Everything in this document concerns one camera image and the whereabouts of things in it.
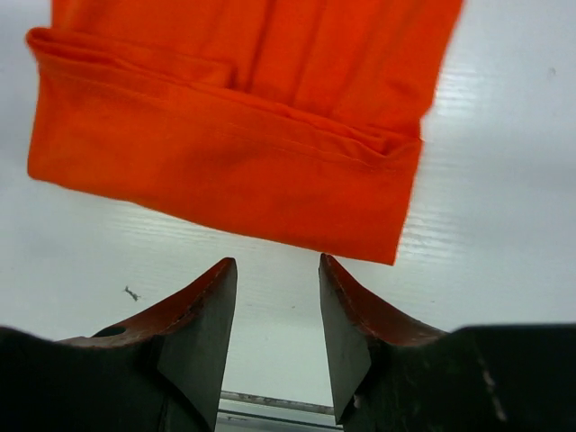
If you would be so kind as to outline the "aluminium rail frame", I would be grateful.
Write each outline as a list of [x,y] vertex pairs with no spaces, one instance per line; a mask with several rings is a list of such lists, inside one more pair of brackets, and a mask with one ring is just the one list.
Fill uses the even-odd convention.
[[332,407],[223,391],[217,432],[225,431],[342,431]]

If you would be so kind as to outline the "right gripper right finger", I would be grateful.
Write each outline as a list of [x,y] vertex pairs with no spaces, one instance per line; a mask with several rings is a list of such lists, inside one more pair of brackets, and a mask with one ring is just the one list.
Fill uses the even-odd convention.
[[412,318],[362,286],[333,256],[319,260],[319,298],[336,422],[343,426],[396,347],[446,333]]

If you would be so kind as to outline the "orange t shirt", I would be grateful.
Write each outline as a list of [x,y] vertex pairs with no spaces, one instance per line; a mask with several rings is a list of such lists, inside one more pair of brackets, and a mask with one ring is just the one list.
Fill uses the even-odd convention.
[[394,262],[459,1],[55,1],[30,177]]

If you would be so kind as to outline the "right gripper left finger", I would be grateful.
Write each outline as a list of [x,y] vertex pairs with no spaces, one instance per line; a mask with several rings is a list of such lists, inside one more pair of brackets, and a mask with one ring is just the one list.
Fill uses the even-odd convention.
[[192,283],[91,337],[65,344],[96,361],[103,382],[124,403],[145,395],[134,379],[159,395],[159,431],[213,431],[230,346],[238,270],[223,258]]

